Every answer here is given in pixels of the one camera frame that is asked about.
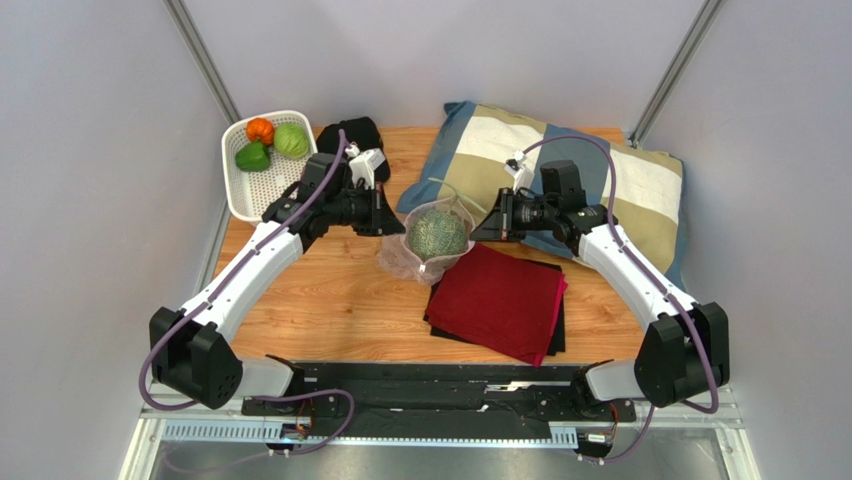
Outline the green netted toy melon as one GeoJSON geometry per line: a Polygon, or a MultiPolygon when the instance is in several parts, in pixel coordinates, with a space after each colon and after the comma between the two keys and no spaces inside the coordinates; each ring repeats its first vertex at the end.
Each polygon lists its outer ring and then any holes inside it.
{"type": "Polygon", "coordinates": [[[448,187],[452,195],[416,207],[405,219],[404,245],[422,263],[467,253],[474,228],[470,209],[486,212],[472,197],[448,182],[434,177],[428,180],[448,187]]]}

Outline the clear zip top bag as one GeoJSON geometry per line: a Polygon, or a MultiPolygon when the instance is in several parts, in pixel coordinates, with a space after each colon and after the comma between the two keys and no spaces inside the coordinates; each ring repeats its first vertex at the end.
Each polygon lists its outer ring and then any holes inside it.
{"type": "Polygon", "coordinates": [[[403,234],[382,239],[377,256],[378,265],[397,278],[433,285],[474,246],[474,219],[458,196],[415,208],[403,226],[403,234]]]}

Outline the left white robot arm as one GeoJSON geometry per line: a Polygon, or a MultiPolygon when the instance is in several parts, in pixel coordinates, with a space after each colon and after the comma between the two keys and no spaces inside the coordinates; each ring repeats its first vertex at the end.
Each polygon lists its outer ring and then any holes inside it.
{"type": "Polygon", "coordinates": [[[349,226],[367,237],[404,233],[384,193],[388,170],[379,149],[311,156],[220,274],[180,309],[162,307],[152,316],[141,376],[183,395],[188,406],[218,409],[234,396],[284,397],[296,365],[273,356],[241,359],[231,342],[272,282],[331,227],[349,226]]]}

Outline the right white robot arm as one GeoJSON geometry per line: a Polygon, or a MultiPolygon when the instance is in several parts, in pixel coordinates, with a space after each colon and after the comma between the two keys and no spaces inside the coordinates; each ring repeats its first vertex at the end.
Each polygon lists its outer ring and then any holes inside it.
{"type": "Polygon", "coordinates": [[[604,205],[590,205],[578,167],[557,161],[541,171],[543,191],[528,187],[533,173],[510,159],[513,178],[473,231],[476,242],[519,242],[549,231],[575,258],[596,270],[619,294],[644,337],[633,360],[604,361],[578,373],[573,385],[589,405],[644,399],[657,408],[683,403],[704,413],[719,407],[729,379],[728,317],[716,303],[700,304],[647,260],[604,205]]]}

